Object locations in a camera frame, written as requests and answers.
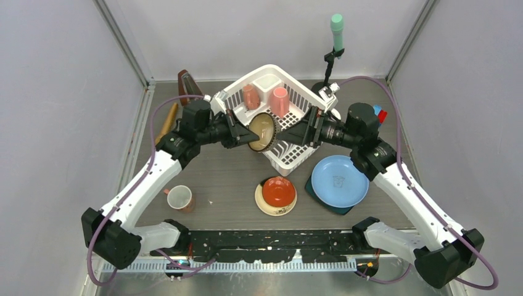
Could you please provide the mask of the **brown ceramic bowl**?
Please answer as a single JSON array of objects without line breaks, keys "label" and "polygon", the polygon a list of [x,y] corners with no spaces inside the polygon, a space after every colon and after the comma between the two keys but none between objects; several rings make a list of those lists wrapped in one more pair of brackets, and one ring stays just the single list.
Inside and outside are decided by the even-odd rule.
[{"label": "brown ceramic bowl", "polygon": [[281,131],[281,125],[272,114],[262,112],[253,117],[248,129],[259,137],[259,140],[248,144],[249,148],[262,153],[271,150],[277,143],[276,136]]}]

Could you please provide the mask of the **pink mug with handle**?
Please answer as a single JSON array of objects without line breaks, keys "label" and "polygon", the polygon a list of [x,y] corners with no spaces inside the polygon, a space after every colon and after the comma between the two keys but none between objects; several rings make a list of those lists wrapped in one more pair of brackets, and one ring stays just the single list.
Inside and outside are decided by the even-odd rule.
[{"label": "pink mug with handle", "polygon": [[242,88],[243,101],[247,110],[255,110],[260,106],[260,98],[254,85],[248,84]]}]

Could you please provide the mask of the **pink cup white inside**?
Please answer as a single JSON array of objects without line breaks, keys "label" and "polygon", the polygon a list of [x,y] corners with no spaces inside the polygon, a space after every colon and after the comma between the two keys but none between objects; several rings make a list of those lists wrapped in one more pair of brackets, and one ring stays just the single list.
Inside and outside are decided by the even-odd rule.
[{"label": "pink cup white inside", "polygon": [[273,89],[270,95],[270,110],[279,118],[284,118],[289,112],[290,100],[286,88],[278,87]]}]

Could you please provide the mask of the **white plastic dish rack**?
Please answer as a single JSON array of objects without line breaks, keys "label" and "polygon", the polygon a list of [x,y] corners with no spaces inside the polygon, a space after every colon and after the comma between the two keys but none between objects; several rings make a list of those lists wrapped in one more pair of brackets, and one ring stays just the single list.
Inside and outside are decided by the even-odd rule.
[{"label": "white plastic dish rack", "polygon": [[[248,84],[255,86],[260,98],[260,106],[255,110],[247,110],[244,105],[242,88]],[[225,100],[225,105],[227,109],[231,109],[235,113],[244,126],[248,126],[257,114],[262,112],[271,113],[270,95],[273,89],[278,87],[286,88],[290,95],[290,106],[287,115],[284,118],[274,115],[282,130],[286,130],[300,121],[313,105],[321,110],[325,109],[324,101],[318,94],[315,94],[282,68],[273,64],[256,68],[224,88],[223,90],[229,94],[229,97]],[[264,152],[263,155],[269,159],[272,167],[280,175],[287,176],[315,151],[316,149],[312,147],[296,146],[277,140],[274,147]]]}]

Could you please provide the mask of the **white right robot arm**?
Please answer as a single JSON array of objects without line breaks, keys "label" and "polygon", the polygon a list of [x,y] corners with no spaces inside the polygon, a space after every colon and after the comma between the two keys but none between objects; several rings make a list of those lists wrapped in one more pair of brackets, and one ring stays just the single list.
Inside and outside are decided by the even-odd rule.
[{"label": "white right robot arm", "polygon": [[418,231],[406,233],[369,217],[353,227],[354,249],[385,250],[414,265],[430,286],[442,288],[475,264],[485,239],[479,230],[467,230],[450,218],[428,196],[396,150],[378,136],[379,125],[374,108],[365,103],[352,104],[345,122],[312,106],[277,138],[299,146],[328,143],[349,148],[355,168],[382,189]]}]

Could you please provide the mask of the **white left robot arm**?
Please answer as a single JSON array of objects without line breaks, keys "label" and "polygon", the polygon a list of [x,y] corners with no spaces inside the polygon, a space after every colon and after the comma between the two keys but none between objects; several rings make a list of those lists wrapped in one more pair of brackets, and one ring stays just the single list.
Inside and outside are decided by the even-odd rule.
[{"label": "white left robot arm", "polygon": [[184,254],[189,247],[185,226],[165,220],[138,227],[138,218],[167,182],[200,154],[202,146],[219,142],[230,149],[258,139],[232,110],[213,112],[204,99],[188,103],[177,128],[154,146],[150,159],[130,183],[101,209],[88,208],[82,214],[88,261],[96,254],[116,269],[125,269],[142,253],[168,249],[174,255]]}]

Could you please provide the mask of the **dark green square plate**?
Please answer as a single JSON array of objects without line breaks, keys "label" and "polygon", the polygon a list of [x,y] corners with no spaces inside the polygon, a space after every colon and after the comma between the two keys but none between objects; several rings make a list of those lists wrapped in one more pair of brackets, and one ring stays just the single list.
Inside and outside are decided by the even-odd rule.
[{"label": "dark green square plate", "polygon": [[315,201],[317,202],[318,204],[320,204],[322,207],[324,207],[325,209],[329,210],[330,212],[333,212],[337,215],[346,215],[349,211],[352,210],[353,207],[347,207],[347,208],[338,208],[338,207],[333,207],[333,206],[330,206],[326,203],[324,203],[315,193],[314,189],[313,189],[313,186],[312,186],[312,181],[311,181],[311,176],[309,176],[309,178],[307,179],[306,183],[305,183],[305,192]]}]

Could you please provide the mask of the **light blue plate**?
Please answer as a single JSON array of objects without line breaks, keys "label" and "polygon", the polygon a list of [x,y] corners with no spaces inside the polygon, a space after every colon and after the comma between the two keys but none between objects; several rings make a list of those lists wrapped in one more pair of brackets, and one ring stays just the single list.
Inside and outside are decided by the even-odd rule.
[{"label": "light blue plate", "polygon": [[332,155],[319,161],[311,173],[311,186],[318,198],[335,208],[360,203],[368,193],[369,180],[346,155]]}]

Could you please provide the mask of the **orange saucer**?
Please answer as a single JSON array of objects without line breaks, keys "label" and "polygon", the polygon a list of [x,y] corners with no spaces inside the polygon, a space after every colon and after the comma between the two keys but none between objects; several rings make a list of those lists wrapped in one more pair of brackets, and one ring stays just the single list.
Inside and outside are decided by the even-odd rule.
[{"label": "orange saucer", "polygon": [[296,198],[294,185],[286,178],[275,176],[268,178],[261,185],[263,200],[272,207],[286,207]]}]

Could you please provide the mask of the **cream patterned plate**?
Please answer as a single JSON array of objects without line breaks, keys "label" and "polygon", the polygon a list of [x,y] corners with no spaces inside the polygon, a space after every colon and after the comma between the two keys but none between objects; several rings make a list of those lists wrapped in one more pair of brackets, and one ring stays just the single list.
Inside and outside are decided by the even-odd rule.
[{"label": "cream patterned plate", "polygon": [[269,216],[283,216],[283,215],[288,214],[291,210],[294,209],[294,207],[297,203],[297,195],[296,195],[295,200],[286,207],[272,207],[272,206],[268,205],[263,200],[263,197],[262,197],[262,184],[267,179],[264,179],[256,186],[255,193],[254,193],[256,205],[263,213],[265,213]]}]

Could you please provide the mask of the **brown wooden metronome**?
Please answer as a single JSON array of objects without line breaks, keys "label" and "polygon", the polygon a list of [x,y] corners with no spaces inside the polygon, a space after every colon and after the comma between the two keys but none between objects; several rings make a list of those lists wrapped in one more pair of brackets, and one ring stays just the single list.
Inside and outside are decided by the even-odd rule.
[{"label": "brown wooden metronome", "polygon": [[202,90],[197,85],[196,81],[193,79],[192,75],[187,70],[181,70],[178,73],[178,95],[204,95]]}]

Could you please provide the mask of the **wooden rolling pin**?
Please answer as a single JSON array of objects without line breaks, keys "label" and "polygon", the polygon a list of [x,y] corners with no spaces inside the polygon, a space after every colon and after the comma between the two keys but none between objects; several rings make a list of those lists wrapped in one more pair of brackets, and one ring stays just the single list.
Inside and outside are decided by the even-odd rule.
[{"label": "wooden rolling pin", "polygon": [[171,131],[173,124],[176,119],[176,114],[178,112],[178,103],[173,103],[167,113],[167,116],[163,122],[162,128],[155,138],[155,145],[157,145],[161,138],[163,138],[169,131]]}]

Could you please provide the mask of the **colourful toy blocks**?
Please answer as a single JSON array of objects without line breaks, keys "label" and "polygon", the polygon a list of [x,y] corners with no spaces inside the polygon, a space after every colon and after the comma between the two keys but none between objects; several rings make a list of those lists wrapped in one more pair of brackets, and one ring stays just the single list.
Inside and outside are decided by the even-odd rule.
[{"label": "colourful toy blocks", "polygon": [[379,125],[383,124],[388,116],[387,111],[383,110],[380,105],[373,105],[374,113],[379,120]]}]

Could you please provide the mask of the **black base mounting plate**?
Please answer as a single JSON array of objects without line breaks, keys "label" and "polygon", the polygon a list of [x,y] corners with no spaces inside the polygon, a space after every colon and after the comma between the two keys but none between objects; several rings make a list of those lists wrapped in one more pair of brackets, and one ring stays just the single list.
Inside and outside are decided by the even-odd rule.
[{"label": "black base mounting plate", "polygon": [[304,263],[337,263],[347,256],[385,251],[370,247],[351,230],[227,230],[190,231],[182,246],[165,249],[170,256],[189,257],[206,263],[281,263],[300,256]]}]

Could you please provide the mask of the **green microphone on stand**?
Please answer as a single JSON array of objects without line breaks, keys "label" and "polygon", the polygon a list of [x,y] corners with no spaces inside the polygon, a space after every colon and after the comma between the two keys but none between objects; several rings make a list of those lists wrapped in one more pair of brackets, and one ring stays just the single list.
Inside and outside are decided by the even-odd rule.
[{"label": "green microphone on stand", "polygon": [[343,43],[344,18],[341,14],[332,15],[330,29],[333,36],[333,47],[331,52],[324,56],[324,61],[327,63],[327,67],[323,82],[315,83],[311,89],[315,94],[319,94],[319,91],[328,85],[332,69],[334,68],[335,59],[339,59],[345,51]]}]

